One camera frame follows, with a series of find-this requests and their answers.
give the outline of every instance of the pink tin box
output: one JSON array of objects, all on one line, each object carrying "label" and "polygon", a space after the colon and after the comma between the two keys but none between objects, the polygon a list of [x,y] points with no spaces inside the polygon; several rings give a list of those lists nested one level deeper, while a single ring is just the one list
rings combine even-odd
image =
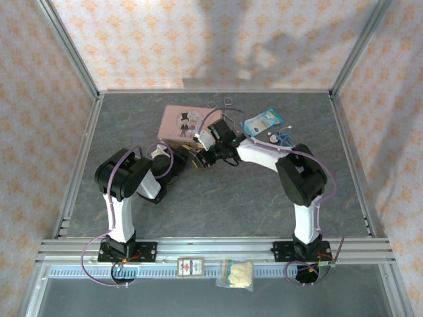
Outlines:
[{"label": "pink tin box", "polygon": [[[190,145],[194,149],[201,145],[192,139],[198,131],[204,117],[213,109],[167,105],[163,112],[157,138],[169,145]],[[220,110],[212,113],[203,125],[203,129],[221,118]]]}]

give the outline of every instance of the aluminum frame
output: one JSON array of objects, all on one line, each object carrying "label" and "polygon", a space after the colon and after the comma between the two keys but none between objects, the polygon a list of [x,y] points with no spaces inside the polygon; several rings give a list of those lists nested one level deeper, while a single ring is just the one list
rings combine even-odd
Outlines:
[{"label": "aluminum frame", "polygon": [[339,72],[339,75],[333,84],[331,89],[331,93],[333,95],[336,96],[341,91],[346,79],[350,76],[354,66],[360,59],[362,52],[369,43],[371,37],[375,34],[375,31],[382,18],[385,16],[391,2],[392,0],[379,0],[376,4],[373,12],[370,14],[369,20],[365,24],[361,34],[358,36],[350,55],[347,57],[344,66],[342,66],[341,72]]},{"label": "aluminum frame", "polygon": [[103,96],[97,98],[91,106],[89,117],[87,118],[87,122],[85,124],[84,134],[79,144],[77,160],[73,165],[72,172],[65,190],[65,195],[63,196],[63,200],[60,205],[58,219],[56,220],[56,224],[54,226],[53,238],[58,238],[62,235],[60,234],[62,222],[65,218],[70,220],[72,216],[79,186],[81,185],[85,163],[87,161],[89,149],[91,146],[91,141],[93,140],[95,127],[97,124],[98,116],[100,114],[102,100]]},{"label": "aluminum frame", "polygon": [[[81,183],[81,177],[89,147],[93,138],[96,121],[100,112],[101,103],[106,93],[158,93],[158,92],[210,92],[208,89],[199,90],[183,90],[183,89],[159,89],[159,90],[102,90],[98,91],[93,78],[88,72],[87,67],[83,63],[81,56],[79,55],[74,43],[72,42],[69,34],[67,33],[57,11],[54,9],[50,0],[36,0],[38,6],[46,16],[46,20],[52,27],[58,42],[68,56],[70,62],[74,66],[78,76],[81,78],[85,88],[95,100],[87,120],[84,136],[79,146],[79,154],[77,161],[73,167],[73,172],[67,189],[65,197],[60,209],[58,221],[56,223],[54,238],[63,238],[60,240],[44,240],[42,242],[40,252],[38,253],[36,264],[32,277],[29,281],[24,299],[22,301],[19,316],[36,316],[40,308],[41,300],[44,295],[46,283],[48,280],[48,274],[50,266],[53,264],[66,265],[76,264],[79,262],[79,254],[81,253],[82,247],[88,242],[88,239],[64,239],[67,228],[69,226],[70,217],[72,214],[73,206],[77,196],[77,190]],[[341,120],[338,113],[337,96],[342,89],[346,79],[352,72],[355,64],[360,59],[361,53],[364,51],[371,37],[375,33],[375,30],[384,14],[386,13],[392,0],[379,0],[376,4],[368,22],[364,26],[362,33],[359,35],[350,55],[348,56],[340,74],[334,82],[333,87],[329,90],[323,89],[274,89],[274,90],[216,90],[214,92],[300,92],[300,93],[329,93],[330,103],[332,111],[340,132],[342,144],[346,152],[348,164],[353,176],[354,185],[358,193],[358,198],[362,211],[364,213],[365,221],[368,222],[370,233],[373,237],[377,236],[375,227],[376,216],[372,215],[367,206],[367,201],[363,195],[362,183],[358,178],[355,171],[354,159],[352,156],[351,148],[346,140],[344,122]],[[255,263],[257,265],[269,265],[273,263],[272,255],[269,253],[270,241],[280,240],[277,238],[216,238],[209,239],[208,242],[204,239],[193,238],[193,239],[159,239],[159,254],[162,252],[162,256],[158,256],[157,265],[174,265],[176,263],[176,257],[190,256],[190,255],[203,255],[208,258],[208,265],[211,265],[217,261],[217,257],[222,257],[222,254],[231,257],[240,258],[252,258],[257,256]],[[339,239],[329,239],[333,246],[339,243]],[[239,243],[243,246],[242,250],[239,250]],[[206,252],[205,246],[214,246],[214,249]],[[98,242],[92,245],[92,248],[87,252],[88,265],[96,264],[96,253],[98,250]],[[413,316],[410,306],[410,302],[406,295],[404,284],[399,273],[399,269],[395,263],[395,257],[392,253],[392,249],[389,245],[389,241],[386,238],[349,238],[346,239],[345,245],[340,253],[338,264],[378,264],[385,291],[387,293],[389,304],[394,316]]]},{"label": "aluminum frame", "polygon": [[340,117],[340,114],[339,114],[338,102],[336,100],[337,97],[334,97],[330,93],[329,93],[328,97],[329,97],[330,105],[332,107],[333,115],[335,117],[335,122],[338,126],[339,135],[340,135],[340,138],[341,138],[342,145],[344,147],[344,152],[345,152],[345,155],[346,155],[348,166],[350,167],[352,180],[353,180],[354,186],[356,188],[356,192],[357,192],[358,201],[360,202],[360,206],[362,208],[362,212],[363,212],[363,215],[364,215],[364,221],[365,221],[366,226],[369,230],[369,234],[372,237],[378,237],[377,230],[376,230],[377,229],[377,223],[378,223],[378,220],[377,220],[378,216],[375,213],[371,212],[372,209],[369,208],[367,199],[365,198],[363,180],[360,179],[360,177],[358,176],[358,173],[356,171],[356,161],[354,160],[354,156],[352,155],[352,149],[351,149],[350,143],[348,142],[347,137],[346,137],[345,122],[343,122],[343,120],[342,120],[342,118]]},{"label": "aluminum frame", "polygon": [[58,43],[63,48],[66,56],[69,58],[73,68],[76,70],[79,78],[81,79],[87,92],[94,100],[98,96],[98,89],[95,85],[87,66],[85,65],[82,57],[79,55],[71,36],[67,32],[64,23],[61,21],[60,16],[54,5],[50,0],[36,0],[38,7],[46,17],[48,24],[53,30],[54,35],[58,39]]},{"label": "aluminum frame", "polygon": [[[19,316],[37,316],[40,309],[46,285],[49,278],[57,278],[57,272],[50,277],[52,267],[69,269],[77,267],[83,247],[90,238],[75,238],[65,240],[43,240],[37,256],[33,277],[29,282],[24,296]],[[267,238],[160,238],[157,248],[157,259],[149,267],[158,270],[176,268],[176,261],[183,257],[201,257],[205,259],[206,268],[215,267],[222,257],[236,260],[248,260],[258,269],[274,267],[276,270],[283,268],[283,263],[274,261],[270,249],[275,240],[288,241],[290,239]],[[340,239],[327,239],[335,252]],[[100,242],[94,242],[87,250],[85,264],[88,268],[96,267],[108,271],[110,265],[97,262]],[[412,311],[407,301],[406,293],[401,288],[401,280],[397,278],[398,268],[392,247],[388,238],[346,238],[340,251],[337,265],[378,265],[385,291],[389,299],[393,316],[412,316]],[[128,269],[140,268],[143,264],[126,265]]]},{"label": "aluminum frame", "polygon": [[230,92],[280,92],[280,93],[301,93],[301,94],[315,94],[321,93],[326,94],[328,89],[110,89],[110,90],[101,90],[99,92],[99,96],[105,94],[158,94],[158,93],[190,93],[190,92],[197,92],[197,93],[230,93]]}]

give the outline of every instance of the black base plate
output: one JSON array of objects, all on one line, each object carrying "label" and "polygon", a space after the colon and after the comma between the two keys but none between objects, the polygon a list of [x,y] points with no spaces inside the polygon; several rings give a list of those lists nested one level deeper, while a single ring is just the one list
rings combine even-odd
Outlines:
[{"label": "black base plate", "polygon": [[330,261],[330,259],[332,259],[332,252],[327,252],[328,249],[330,250],[329,242],[322,241],[310,254],[301,257],[294,250],[294,242],[275,241],[273,242],[273,248],[271,251],[274,253],[275,262],[290,262],[294,260],[303,262],[319,262]]},{"label": "black base plate", "polygon": [[[135,255],[137,254],[141,254],[141,256],[130,260],[132,263],[155,262],[157,256],[157,242],[136,242]],[[97,261],[99,263],[116,263],[122,261],[122,258],[113,254],[104,241],[100,244],[100,252],[98,253]]]}]

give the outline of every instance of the patterned wallpaper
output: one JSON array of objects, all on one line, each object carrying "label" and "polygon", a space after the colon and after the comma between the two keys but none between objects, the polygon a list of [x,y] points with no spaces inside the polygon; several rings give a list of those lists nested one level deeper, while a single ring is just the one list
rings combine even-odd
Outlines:
[{"label": "patterned wallpaper", "polygon": [[100,90],[329,88],[377,0],[53,0]]},{"label": "patterned wallpaper", "polygon": [[0,315],[51,237],[91,98],[35,0],[0,1]]},{"label": "patterned wallpaper", "polygon": [[416,316],[423,316],[423,6],[393,1],[341,92],[367,179]]}]

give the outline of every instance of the snack bag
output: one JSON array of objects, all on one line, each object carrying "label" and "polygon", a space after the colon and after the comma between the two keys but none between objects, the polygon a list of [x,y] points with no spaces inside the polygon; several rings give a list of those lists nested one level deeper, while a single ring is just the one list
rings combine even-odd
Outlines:
[{"label": "snack bag", "polygon": [[221,263],[216,279],[216,286],[248,289],[252,292],[254,267],[251,262],[226,259]]},{"label": "snack bag", "polygon": [[248,135],[254,137],[269,127],[282,122],[282,118],[276,113],[276,111],[274,109],[269,109],[258,116],[245,120],[245,122],[241,122],[241,126]]}]

